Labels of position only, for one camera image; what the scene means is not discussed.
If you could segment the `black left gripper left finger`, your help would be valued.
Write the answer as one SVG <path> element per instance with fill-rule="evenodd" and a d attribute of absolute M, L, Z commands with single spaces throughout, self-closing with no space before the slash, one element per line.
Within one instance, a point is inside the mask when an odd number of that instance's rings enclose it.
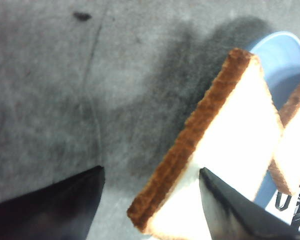
<path fill-rule="evenodd" d="M 95 166 L 0 203 L 0 240 L 85 240 L 97 212 L 105 169 Z"/>

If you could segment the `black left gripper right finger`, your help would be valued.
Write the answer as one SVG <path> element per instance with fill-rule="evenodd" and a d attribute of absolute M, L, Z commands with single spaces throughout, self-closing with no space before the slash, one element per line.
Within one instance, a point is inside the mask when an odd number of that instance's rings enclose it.
<path fill-rule="evenodd" d="M 300 231 L 248 200 L 204 167 L 202 208 L 213 240 L 300 240 Z"/>

